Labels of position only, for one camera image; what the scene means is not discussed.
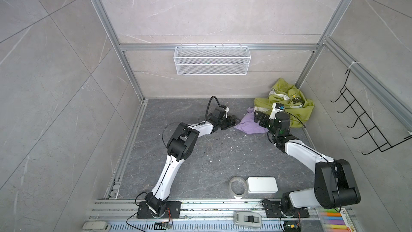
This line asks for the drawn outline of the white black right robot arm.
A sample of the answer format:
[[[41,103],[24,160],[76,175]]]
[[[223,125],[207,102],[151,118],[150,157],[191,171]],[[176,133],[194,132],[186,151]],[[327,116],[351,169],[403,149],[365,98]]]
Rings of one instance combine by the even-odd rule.
[[[277,112],[271,118],[255,111],[254,122],[268,130],[269,141],[281,152],[294,157],[314,173],[314,187],[282,195],[282,213],[289,214],[307,207],[341,209],[360,203],[361,195],[350,163],[326,156],[292,135],[288,113]]]

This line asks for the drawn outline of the purple cloth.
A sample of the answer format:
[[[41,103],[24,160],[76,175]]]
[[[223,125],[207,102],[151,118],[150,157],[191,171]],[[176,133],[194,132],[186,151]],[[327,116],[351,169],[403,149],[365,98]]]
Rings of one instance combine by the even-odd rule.
[[[235,126],[235,128],[246,134],[267,133],[268,130],[266,128],[261,127],[254,121],[254,111],[254,107],[249,107],[247,109],[247,114],[241,119],[241,121]]]

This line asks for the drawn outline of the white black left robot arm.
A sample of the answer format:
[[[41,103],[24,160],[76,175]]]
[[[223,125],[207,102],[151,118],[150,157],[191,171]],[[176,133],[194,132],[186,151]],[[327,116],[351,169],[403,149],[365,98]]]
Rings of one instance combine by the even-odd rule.
[[[145,203],[155,217],[161,217],[166,211],[173,181],[183,164],[192,154],[199,137],[210,135],[218,129],[227,130],[240,123],[235,115],[229,115],[227,106],[218,106],[213,113],[196,124],[181,122],[171,138],[167,148],[167,157],[162,173],[154,188],[145,196]]]

